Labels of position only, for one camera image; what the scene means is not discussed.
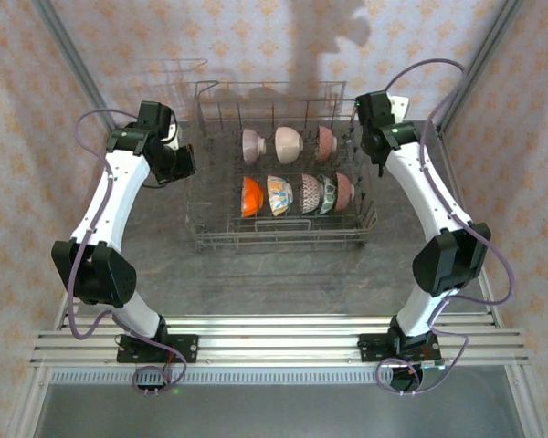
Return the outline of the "brown leaf pattern bowl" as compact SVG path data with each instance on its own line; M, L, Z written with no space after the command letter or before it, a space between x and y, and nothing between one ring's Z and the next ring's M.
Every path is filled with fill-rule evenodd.
M336 153L337 143L337 138L333 135L332 130L320 125L318 127L316 160L327 162Z
M314 212L319 207L321 197L321 182L316 177L303 173L300 187L301 212L303 214Z

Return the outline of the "pale purple bowl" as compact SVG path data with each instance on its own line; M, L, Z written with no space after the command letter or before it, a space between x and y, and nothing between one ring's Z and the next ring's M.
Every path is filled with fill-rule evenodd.
M266 140L263 137L254 130L243 129L242 155L246 165L255 163L266 151Z

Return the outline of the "orange bowl white inside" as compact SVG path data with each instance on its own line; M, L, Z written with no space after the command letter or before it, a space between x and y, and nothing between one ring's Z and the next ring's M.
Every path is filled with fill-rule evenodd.
M259 183L245 176L242 185L241 214L250 217L257 214L264 205L264 191Z

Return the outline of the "red-brown floral check bowl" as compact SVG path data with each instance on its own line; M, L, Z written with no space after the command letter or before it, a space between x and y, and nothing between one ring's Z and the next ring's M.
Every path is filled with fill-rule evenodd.
M355 195L354 185L351 180L343 173L336 173L337 198L334 212L339 213L347 209Z

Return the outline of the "plain cream bowl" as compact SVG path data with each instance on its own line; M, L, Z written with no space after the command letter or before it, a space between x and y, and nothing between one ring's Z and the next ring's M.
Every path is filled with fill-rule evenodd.
M301 135L290 127L278 127L275 132L274 143L281 164L295 162L303 151Z

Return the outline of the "green leaf pattern bowl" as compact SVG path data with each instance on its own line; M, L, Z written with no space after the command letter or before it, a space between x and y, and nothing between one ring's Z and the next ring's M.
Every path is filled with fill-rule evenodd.
M337 199L337 183L331 177L323 174L318 175L318 180L321 183L321 204L319 207L319 215L328 214L335 205Z

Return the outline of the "yellow blue flower bowl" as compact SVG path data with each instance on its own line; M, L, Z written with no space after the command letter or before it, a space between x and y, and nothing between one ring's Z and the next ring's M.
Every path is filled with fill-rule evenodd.
M269 175L267 177L269 206L273 216L285 214L293 202L293 191L285 179Z

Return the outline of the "grey wire dish rack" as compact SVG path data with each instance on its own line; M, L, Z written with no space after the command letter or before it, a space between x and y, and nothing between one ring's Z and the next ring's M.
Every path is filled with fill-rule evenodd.
M377 222L371 164L359 146L360 131L355 102L344 95L342 82L322 82L315 89L290 95L285 82L199 81L195 85L195 112L187 132L195 148L197 171L186 183L186 224L198 248L226 245L365 243ZM316 160L318 127L332 130L337 151L327 162ZM278 127L296 130L303 151L290 164L281 164L275 150ZM267 151L246 165L242 131L256 131L266 140ZM355 195L343 212L319 215L301 212L301 175L319 174L336 181L345 174ZM245 176L262 189L269 175L290 183L290 209L273 216L268 203L250 217L241 214Z

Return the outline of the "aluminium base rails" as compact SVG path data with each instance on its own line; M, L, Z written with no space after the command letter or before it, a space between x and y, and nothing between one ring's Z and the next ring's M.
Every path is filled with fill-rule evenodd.
M167 318L173 334L196 335L196 367L359 367L356 347L364 333L388 329L388 317L350 315L182 316ZM530 356L521 332L499 328L490 313L444 314L437 320L445 336L439 349L445 361L459 356L461 366L527 364ZM31 361L45 366L111 365L120 329L108 318L85 340L69 325L42 331Z

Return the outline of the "black electronics box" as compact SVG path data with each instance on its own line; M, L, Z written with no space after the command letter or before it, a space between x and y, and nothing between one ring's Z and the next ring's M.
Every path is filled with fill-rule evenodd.
M162 370L137 370L132 375L132 387L142 394L161 393L170 383L170 374Z
M439 368L423 368L420 364L405 360L392 360L389 367L393 372L389 388L401 396L414 396L430 391L445 371Z

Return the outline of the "grey metal lower panel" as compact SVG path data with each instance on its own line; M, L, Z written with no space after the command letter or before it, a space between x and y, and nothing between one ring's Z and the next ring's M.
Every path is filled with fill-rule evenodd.
M462 376L413 398L374 385L185 385L159 397L54 385L33 437L524 438L506 393Z

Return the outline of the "aluminium frame post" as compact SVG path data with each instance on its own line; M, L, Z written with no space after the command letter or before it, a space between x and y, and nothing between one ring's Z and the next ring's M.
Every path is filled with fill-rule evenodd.
M107 108L98 86L76 45L73 42L63 20L51 0L30 0L47 31L54 39L61 56L65 59L83 94L94 109Z
M500 12L493 20L475 57L467 68L466 77L462 80L458 93L451 101L441 122L437 125L437 132L441 139L451 130L453 122L468 102L472 90L493 58L497 46L510 29L523 2L524 0L503 0Z

